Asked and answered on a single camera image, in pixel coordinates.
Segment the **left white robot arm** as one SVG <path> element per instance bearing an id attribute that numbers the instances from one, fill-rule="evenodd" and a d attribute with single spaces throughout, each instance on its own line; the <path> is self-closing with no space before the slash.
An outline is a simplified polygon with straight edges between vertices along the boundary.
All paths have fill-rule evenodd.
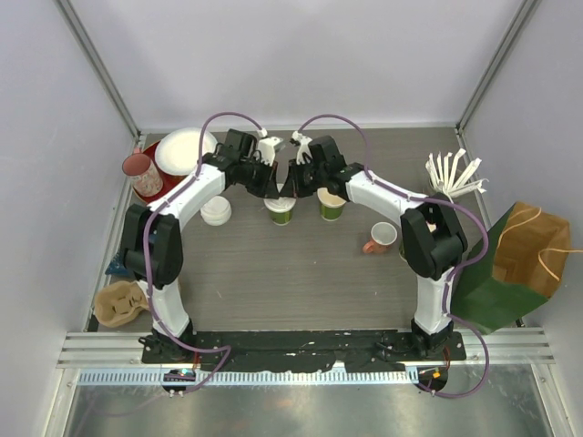
<path id="1" fill-rule="evenodd" d="M 153 325 L 150 338 L 171 361 L 187 361 L 198 351 L 196 333 L 179 290 L 183 267 L 181 232 L 201 208 L 229 187 L 240 184 L 257 198 L 275 198 L 276 156 L 281 137 L 261 128 L 236 129 L 206 148 L 199 132 L 192 171 L 166 196 L 146 206 L 131 206 L 124 219 L 121 252 L 147 300 Z"/>

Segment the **white plastic lid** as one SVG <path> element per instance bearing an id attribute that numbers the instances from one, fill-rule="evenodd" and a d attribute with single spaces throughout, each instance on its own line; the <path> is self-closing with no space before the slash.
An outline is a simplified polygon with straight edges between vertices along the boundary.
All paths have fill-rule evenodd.
<path id="1" fill-rule="evenodd" d="M 222 196 L 213 197 L 200 209 L 203 221 L 214 227 L 226 224 L 230 220 L 231 213 L 229 201 Z"/>
<path id="2" fill-rule="evenodd" d="M 282 214 L 291 211 L 296 203 L 295 198 L 266 198 L 264 200 L 265 207 L 273 213 Z"/>

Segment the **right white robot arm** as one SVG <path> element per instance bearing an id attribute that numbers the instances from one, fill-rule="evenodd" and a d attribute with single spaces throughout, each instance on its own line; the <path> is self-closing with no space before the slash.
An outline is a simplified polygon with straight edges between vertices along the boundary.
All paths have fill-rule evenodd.
<path id="1" fill-rule="evenodd" d="M 283 197 L 317 194 L 328 204 L 352 202 L 400 227 L 404 257 L 417 276 L 411 346 L 419 358 L 434 358 L 453 332 L 448 282 L 467 250 L 455 211 L 443 196 L 424 197 L 378 178 L 362 164 L 348 164 L 330 136 L 311 139 L 294 132 L 291 143 L 297 147 L 297 156 L 289 161 L 280 190 Z"/>

